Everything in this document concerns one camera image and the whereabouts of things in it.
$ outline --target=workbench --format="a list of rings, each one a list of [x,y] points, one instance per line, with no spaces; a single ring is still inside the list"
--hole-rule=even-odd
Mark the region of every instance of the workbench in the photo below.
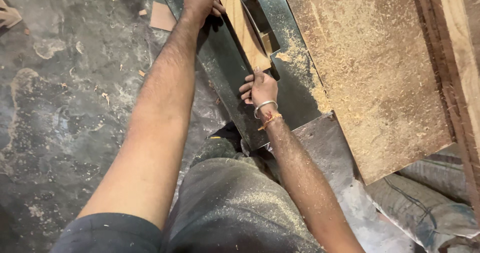
[[[182,13],[183,0],[165,1],[178,19]],[[262,23],[257,24],[261,29],[271,29],[271,34],[278,43],[278,49],[270,55],[274,68],[270,71],[276,71],[273,75],[278,79],[278,109],[290,129],[296,129],[320,117],[322,112],[319,109],[329,112],[330,109],[325,106],[327,98],[320,78],[286,0],[243,1],[247,5],[257,6],[252,10],[253,14],[263,12],[265,17],[262,18]],[[268,143],[267,135],[264,131],[258,131],[261,122],[253,115],[254,107],[246,105],[239,93],[239,87],[244,84],[244,78],[252,73],[252,69],[244,61],[238,43],[224,20],[225,16],[207,17],[198,38],[197,59],[243,139],[255,150]]]

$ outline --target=wrist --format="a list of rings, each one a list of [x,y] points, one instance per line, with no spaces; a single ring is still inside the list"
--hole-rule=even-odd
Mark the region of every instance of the wrist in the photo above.
[[[279,111],[274,103],[269,103],[257,110],[257,116],[262,123],[268,121],[273,115],[278,114]]]
[[[194,10],[189,8],[183,8],[183,11],[178,22],[184,22],[190,25],[195,26],[197,30],[201,28],[201,21],[198,18],[198,13],[195,13]]]

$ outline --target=finger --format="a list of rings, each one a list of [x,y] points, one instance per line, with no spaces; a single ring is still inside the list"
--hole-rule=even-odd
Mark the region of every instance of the finger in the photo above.
[[[247,91],[246,93],[242,94],[242,96],[240,96],[240,98],[241,98],[242,100],[245,100],[245,99],[247,99],[247,98],[250,98],[250,97],[251,97],[251,96],[250,96],[251,94],[252,94],[252,90],[249,90],[249,91]]]
[[[249,82],[249,83],[247,83],[247,84],[243,84],[238,90],[239,90],[241,93],[244,93],[244,92],[247,92],[248,90],[251,90],[253,86],[254,86],[254,83],[253,83],[253,82]]]
[[[226,14],[227,11],[225,7],[223,7],[220,2],[217,2],[216,0],[213,1],[213,8],[217,9],[220,13]]]
[[[254,80],[254,75],[253,74],[249,74],[247,77],[245,77],[245,81],[246,82],[252,82]]]
[[[222,16],[222,14],[215,8],[212,8],[212,12],[210,12],[211,15],[214,15],[216,17]]]
[[[260,67],[255,67],[255,70],[253,71],[253,74],[255,75],[255,82],[258,83],[263,83],[264,82],[264,72],[261,71]]]

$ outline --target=plywood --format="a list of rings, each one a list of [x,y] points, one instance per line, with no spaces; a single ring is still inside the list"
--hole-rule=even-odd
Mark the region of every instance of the plywood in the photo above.
[[[247,14],[243,10],[240,0],[220,0],[226,9],[228,19],[232,23],[240,45],[245,52],[252,68],[260,67],[266,70],[271,67],[270,59],[264,54],[263,49],[255,35]]]
[[[467,181],[480,220],[479,0],[420,0]]]
[[[21,19],[22,17],[16,9],[8,7],[3,0],[0,0],[0,28],[3,26],[11,28],[20,22]]]
[[[165,4],[154,1],[152,6],[152,16],[150,17],[150,26],[166,31],[172,31],[176,24],[177,20],[170,11],[170,8]]]
[[[414,0],[287,0],[366,184],[452,143]]]

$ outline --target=hand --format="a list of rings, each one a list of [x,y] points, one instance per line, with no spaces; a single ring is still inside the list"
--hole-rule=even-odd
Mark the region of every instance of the hand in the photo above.
[[[220,16],[225,8],[220,0],[183,0],[183,15],[198,24],[199,29],[204,25],[208,14]]]
[[[277,81],[262,72],[259,67],[255,68],[253,74],[245,77],[245,81],[248,83],[242,85],[239,90],[243,93],[241,98],[246,104],[253,104],[256,108],[263,102],[277,101],[276,95],[279,92]],[[258,109],[258,112],[262,118],[265,113],[274,114],[278,111],[275,104],[266,104]]]

